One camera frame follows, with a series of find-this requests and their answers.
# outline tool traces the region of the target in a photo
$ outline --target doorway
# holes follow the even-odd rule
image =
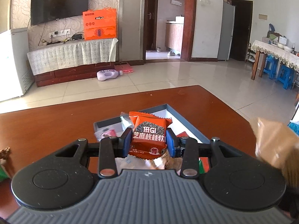
[[[232,5],[236,7],[236,12],[230,58],[245,61],[251,34],[253,1],[232,0]]]
[[[180,60],[185,9],[185,0],[145,0],[144,60]]]

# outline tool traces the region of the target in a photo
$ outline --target wooden tabletop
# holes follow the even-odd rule
[[[173,107],[209,139],[220,137],[254,156],[255,136],[249,123],[204,88],[190,86],[0,114],[0,149],[11,148],[6,168],[13,175],[79,138],[96,142],[94,122],[163,104]],[[97,159],[91,160],[89,169],[96,172]],[[7,218],[18,208],[9,180],[0,183],[0,199],[0,216]]]

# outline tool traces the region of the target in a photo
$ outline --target plastic bottle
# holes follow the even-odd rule
[[[99,81],[105,81],[106,79],[117,78],[118,76],[121,76],[122,74],[123,74],[123,71],[103,70],[103,71],[98,71],[97,77],[98,77]]]

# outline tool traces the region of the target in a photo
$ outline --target refrigerator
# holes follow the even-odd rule
[[[0,34],[0,101],[24,95],[34,82],[28,52],[27,28]]]
[[[222,27],[218,50],[218,60],[228,60],[233,41],[236,7],[223,3]]]

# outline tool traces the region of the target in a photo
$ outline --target lace tablecloth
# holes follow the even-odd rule
[[[115,61],[117,38],[70,41],[39,47],[27,54],[33,75],[99,62]]]
[[[276,59],[279,59],[280,62],[299,72],[299,57],[290,52],[259,40],[254,41],[253,45],[251,46],[251,50],[254,52],[260,51],[262,53],[272,55]]]

